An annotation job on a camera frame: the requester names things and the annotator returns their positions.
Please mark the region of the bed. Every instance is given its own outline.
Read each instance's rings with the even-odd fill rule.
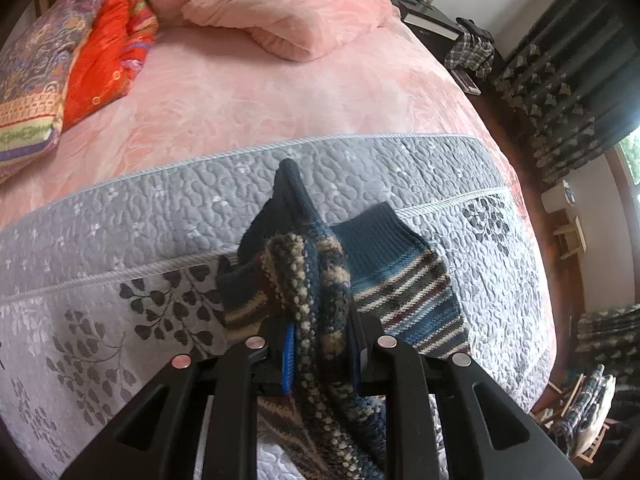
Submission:
[[[310,62],[242,30],[161,27],[127,96],[0,185],[0,415],[39,476],[174,354],[224,351],[217,259],[287,157],[329,224],[387,201],[436,247],[474,358],[537,400],[556,340],[518,179],[396,14]],[[258,464],[297,475],[268,433]]]

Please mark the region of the striped sweater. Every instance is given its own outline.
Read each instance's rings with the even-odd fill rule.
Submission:
[[[296,164],[284,160],[273,197],[217,275],[230,342],[265,317],[294,319],[292,389],[261,398],[260,416],[307,480],[384,478],[385,407],[347,382],[346,327],[353,301],[387,333],[420,352],[468,350],[458,300],[441,258],[388,204],[329,227]]]

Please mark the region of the red garment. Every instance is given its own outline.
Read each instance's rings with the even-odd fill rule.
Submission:
[[[104,0],[71,71],[63,130],[129,92],[156,30],[144,0]]]

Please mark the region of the silver screw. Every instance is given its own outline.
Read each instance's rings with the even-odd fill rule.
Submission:
[[[180,354],[171,359],[171,365],[174,368],[178,368],[178,370],[182,370],[184,368],[189,368],[191,366],[191,357],[187,354]]]
[[[392,335],[381,335],[378,338],[378,344],[382,346],[382,348],[395,348],[398,340]]]
[[[259,335],[253,335],[249,339],[247,339],[244,344],[247,345],[247,348],[250,348],[251,350],[259,350],[260,348],[265,346],[267,342],[263,337],[260,337]]]
[[[460,367],[469,366],[471,364],[471,357],[468,354],[463,354],[462,352],[458,352],[457,354],[453,354],[451,358],[453,364]]]

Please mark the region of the white container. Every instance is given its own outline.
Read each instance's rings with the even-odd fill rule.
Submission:
[[[575,205],[574,193],[565,179],[542,194],[542,206],[547,213],[560,211],[573,205]]]

